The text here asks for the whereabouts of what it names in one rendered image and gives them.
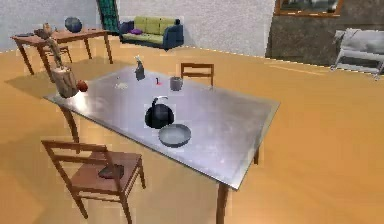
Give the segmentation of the green and blue sofa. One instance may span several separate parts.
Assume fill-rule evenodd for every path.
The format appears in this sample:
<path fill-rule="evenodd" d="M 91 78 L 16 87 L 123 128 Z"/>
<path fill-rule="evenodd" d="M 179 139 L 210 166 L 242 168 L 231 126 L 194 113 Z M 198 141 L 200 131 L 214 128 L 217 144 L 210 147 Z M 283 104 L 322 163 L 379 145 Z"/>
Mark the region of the green and blue sofa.
<path fill-rule="evenodd" d="M 143 33 L 131 34 L 132 29 L 140 29 Z M 136 16 L 132 21 L 120 24 L 119 39 L 121 43 L 168 51 L 184 44 L 183 25 L 177 18 Z"/>

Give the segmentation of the wooden framed picture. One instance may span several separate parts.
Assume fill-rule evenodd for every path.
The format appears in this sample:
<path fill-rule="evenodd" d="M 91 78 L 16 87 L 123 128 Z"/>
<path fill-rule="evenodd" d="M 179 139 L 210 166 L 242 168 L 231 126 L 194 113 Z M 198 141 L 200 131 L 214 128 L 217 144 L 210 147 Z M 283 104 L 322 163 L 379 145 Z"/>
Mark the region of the wooden framed picture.
<path fill-rule="evenodd" d="M 338 17 L 344 0 L 276 0 L 275 16 Z"/>

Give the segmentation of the dark blue round ball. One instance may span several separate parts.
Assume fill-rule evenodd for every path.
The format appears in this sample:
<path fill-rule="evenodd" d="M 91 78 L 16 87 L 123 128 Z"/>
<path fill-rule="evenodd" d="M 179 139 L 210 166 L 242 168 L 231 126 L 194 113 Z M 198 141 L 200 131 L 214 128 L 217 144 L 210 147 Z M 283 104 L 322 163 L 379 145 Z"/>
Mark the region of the dark blue round ball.
<path fill-rule="evenodd" d="M 77 17 L 68 17 L 65 19 L 65 27 L 71 33 L 78 33 L 82 30 L 82 23 Z"/>

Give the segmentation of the black round kettle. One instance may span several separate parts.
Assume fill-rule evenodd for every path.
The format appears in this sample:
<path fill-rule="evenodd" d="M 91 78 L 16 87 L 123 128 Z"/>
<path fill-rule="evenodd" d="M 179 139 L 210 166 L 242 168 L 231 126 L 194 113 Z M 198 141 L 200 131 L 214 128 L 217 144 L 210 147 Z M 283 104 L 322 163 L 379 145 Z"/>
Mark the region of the black round kettle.
<path fill-rule="evenodd" d="M 174 113 L 170 107 L 158 103 L 160 99 L 167 99 L 167 96 L 155 97 L 151 107 L 146 111 L 145 123 L 148 127 L 161 129 L 174 122 Z"/>

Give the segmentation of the dark spray bottle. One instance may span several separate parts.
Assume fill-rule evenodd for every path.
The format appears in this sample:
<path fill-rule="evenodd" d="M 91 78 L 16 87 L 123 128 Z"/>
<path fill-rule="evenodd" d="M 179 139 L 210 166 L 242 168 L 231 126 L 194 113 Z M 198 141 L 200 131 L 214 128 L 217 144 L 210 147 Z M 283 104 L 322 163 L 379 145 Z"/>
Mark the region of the dark spray bottle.
<path fill-rule="evenodd" d="M 142 61 L 140 59 L 140 56 L 137 55 L 135 57 L 136 61 L 137 61 L 137 68 L 135 69 L 135 74 L 136 74 L 136 79 L 138 81 L 142 80 L 145 78 L 145 74 L 144 74 L 144 67 L 143 67 L 143 64 L 142 64 Z"/>

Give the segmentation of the brown wooden side table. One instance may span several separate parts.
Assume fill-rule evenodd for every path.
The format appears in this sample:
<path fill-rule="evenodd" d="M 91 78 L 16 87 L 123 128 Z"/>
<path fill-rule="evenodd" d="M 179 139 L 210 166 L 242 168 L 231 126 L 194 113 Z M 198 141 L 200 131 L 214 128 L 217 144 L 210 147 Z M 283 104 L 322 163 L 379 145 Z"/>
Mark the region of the brown wooden side table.
<path fill-rule="evenodd" d="M 83 40 L 87 49 L 88 57 L 92 58 L 90 47 L 88 40 L 90 38 L 95 38 L 95 37 L 103 37 L 104 38 L 104 43 L 109 59 L 109 63 L 113 63 L 113 58 L 112 58 L 112 53 L 111 53 L 111 47 L 108 39 L 108 31 L 103 30 L 103 29 L 85 29 L 79 33 L 71 33 L 69 31 L 58 31 L 54 32 L 52 36 L 57 40 L 59 44 L 61 43 L 68 43 L 68 42 L 73 42 L 73 41 L 79 41 Z M 52 80 L 52 75 L 51 75 L 51 69 L 49 65 L 49 61 L 47 58 L 46 53 L 44 52 L 43 48 L 46 46 L 45 41 L 38 37 L 37 35 L 29 36 L 29 37 L 17 37 L 17 36 L 12 36 L 12 39 L 15 41 L 25 64 L 27 65 L 27 68 L 30 72 L 31 75 L 34 74 L 34 71 L 31 67 L 30 61 L 28 59 L 28 56 L 25 52 L 24 45 L 29 45 L 32 47 L 35 47 L 40 55 L 41 61 L 44 64 L 44 67 L 47 71 L 47 74 Z"/>

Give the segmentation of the grey metal dining table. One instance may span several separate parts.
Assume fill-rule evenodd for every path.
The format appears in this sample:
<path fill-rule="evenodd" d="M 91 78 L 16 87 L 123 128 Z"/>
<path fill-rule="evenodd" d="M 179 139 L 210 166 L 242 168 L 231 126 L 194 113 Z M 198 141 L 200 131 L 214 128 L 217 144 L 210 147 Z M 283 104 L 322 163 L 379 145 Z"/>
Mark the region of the grey metal dining table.
<path fill-rule="evenodd" d="M 156 78 L 161 85 L 156 85 Z M 128 88 L 116 89 L 118 83 L 127 83 Z M 167 96 L 160 101 L 173 110 L 177 124 L 191 130 L 186 145 L 164 146 L 158 131 L 145 124 L 145 112 L 158 96 Z M 249 166 L 257 161 L 259 145 L 279 107 L 274 100 L 193 80 L 185 80 L 180 91 L 172 91 L 168 75 L 146 71 L 138 81 L 131 66 L 90 81 L 85 93 L 69 99 L 54 93 L 46 99 L 216 180 L 216 224 L 224 224 L 228 190 L 237 190 Z"/>

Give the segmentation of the green patterned door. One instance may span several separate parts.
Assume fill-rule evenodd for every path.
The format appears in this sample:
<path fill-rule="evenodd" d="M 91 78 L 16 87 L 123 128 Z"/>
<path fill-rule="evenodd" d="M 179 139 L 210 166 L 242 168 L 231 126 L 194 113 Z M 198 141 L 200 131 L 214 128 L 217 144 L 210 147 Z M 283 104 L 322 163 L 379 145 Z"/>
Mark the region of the green patterned door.
<path fill-rule="evenodd" d="M 102 28 L 111 33 L 119 32 L 116 0 L 96 0 Z"/>

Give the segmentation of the grey round bowl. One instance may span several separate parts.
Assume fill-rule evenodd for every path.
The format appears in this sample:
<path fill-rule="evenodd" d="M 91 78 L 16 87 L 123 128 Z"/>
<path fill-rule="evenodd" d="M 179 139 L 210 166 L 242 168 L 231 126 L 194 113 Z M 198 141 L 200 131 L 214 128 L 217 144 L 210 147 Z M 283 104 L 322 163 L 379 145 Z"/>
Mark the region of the grey round bowl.
<path fill-rule="evenodd" d="M 181 147 L 191 139 L 191 130 L 183 124 L 170 124 L 159 130 L 160 142 L 171 148 Z"/>

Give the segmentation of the grey cup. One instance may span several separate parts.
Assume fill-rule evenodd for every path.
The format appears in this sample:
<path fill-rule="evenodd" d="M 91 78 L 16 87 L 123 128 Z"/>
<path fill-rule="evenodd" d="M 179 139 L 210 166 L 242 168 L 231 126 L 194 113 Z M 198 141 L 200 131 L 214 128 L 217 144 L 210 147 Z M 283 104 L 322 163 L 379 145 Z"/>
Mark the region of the grey cup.
<path fill-rule="evenodd" d="M 171 77 L 170 78 L 170 89 L 172 91 L 180 91 L 183 85 L 183 79 L 181 77 Z"/>

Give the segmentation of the brown wooden chair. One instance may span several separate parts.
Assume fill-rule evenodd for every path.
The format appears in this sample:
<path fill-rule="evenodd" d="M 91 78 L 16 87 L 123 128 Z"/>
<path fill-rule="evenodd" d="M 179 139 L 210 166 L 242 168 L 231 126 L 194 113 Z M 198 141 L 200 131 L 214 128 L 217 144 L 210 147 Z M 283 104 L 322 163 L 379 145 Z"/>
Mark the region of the brown wooden chair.
<path fill-rule="evenodd" d="M 106 145 L 54 140 L 42 140 L 41 143 L 85 219 L 88 213 L 83 199 L 90 199 L 120 203 L 127 223 L 133 224 L 128 195 L 137 178 L 140 178 L 142 188 L 146 188 L 140 154 L 109 151 Z M 121 179 L 98 176 L 102 168 L 114 168 L 115 164 L 124 166 Z"/>
<path fill-rule="evenodd" d="M 45 46 L 43 48 L 43 51 L 49 55 L 49 56 L 53 56 L 53 53 L 51 51 L 51 49 L 48 47 L 48 46 Z M 69 58 L 69 61 L 72 62 L 72 57 L 71 57 L 71 54 L 70 54 L 70 51 L 69 51 L 69 47 L 68 46 L 65 46 L 65 45 L 60 45 L 59 46 L 59 54 L 62 55 L 62 54 L 66 54 Z"/>
<path fill-rule="evenodd" d="M 181 77 L 190 78 L 209 78 L 210 86 L 214 86 L 214 65 L 202 63 L 182 63 Z"/>

